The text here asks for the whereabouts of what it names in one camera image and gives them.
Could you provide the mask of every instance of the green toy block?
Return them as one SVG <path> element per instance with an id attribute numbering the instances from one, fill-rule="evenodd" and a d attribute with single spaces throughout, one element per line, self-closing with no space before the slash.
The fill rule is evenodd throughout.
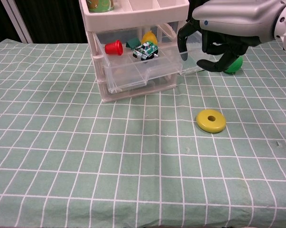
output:
<path id="1" fill-rule="evenodd" d="M 136 47 L 141 45 L 141 41 L 138 38 L 133 38 L 128 40 L 126 43 L 126 47 L 130 48 L 131 50 L 135 49 Z"/>
<path id="2" fill-rule="evenodd" d="M 227 70 L 225 70 L 225 73 L 228 74 L 236 73 L 238 70 L 240 70 L 242 65 L 243 65 L 243 57 L 240 56 L 239 58 L 237 58 L 236 61 L 233 62 L 233 64 L 230 65 L 230 67 Z"/>

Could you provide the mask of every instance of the green toy car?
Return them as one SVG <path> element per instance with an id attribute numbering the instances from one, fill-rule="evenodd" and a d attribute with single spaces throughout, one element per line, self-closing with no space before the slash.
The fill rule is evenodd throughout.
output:
<path id="1" fill-rule="evenodd" d="M 149 60 L 154 57 L 157 57 L 158 47 L 154 43 L 147 41 L 144 44 L 136 47 L 133 50 L 133 57 L 141 57 L 141 60 Z"/>

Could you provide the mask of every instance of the green ball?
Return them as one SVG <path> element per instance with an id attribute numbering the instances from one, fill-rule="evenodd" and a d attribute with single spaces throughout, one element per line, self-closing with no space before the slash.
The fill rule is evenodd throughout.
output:
<path id="1" fill-rule="evenodd" d="M 243 57 L 240 56 L 236 61 L 233 62 L 233 64 L 231 64 L 231 66 L 225 70 L 225 73 L 235 73 L 238 70 L 240 70 L 240 68 L 243 65 Z"/>

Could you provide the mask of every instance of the plastic drawer unit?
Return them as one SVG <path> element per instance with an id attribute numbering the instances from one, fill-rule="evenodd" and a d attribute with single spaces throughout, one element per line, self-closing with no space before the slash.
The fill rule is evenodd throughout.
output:
<path id="1" fill-rule="evenodd" d="M 79 2 L 103 102 L 174 88 L 179 74 L 201 70 L 196 61 L 208 58 L 199 33 L 188 38 L 186 61 L 178 51 L 177 32 L 185 24 L 188 0 L 115 0 L 114 10 L 105 13 L 91 13 L 86 0 Z M 142 61 L 126 43 L 149 31 L 157 38 L 158 54 Z M 106 54 L 105 45 L 117 40 L 123 54 Z"/>

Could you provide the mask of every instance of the red cup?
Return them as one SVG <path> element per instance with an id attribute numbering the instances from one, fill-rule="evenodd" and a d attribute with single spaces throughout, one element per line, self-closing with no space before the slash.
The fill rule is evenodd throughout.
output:
<path id="1" fill-rule="evenodd" d="M 122 43 L 117 40 L 114 43 L 106 44 L 105 45 L 105 52 L 108 55 L 119 55 L 123 54 L 123 46 Z"/>

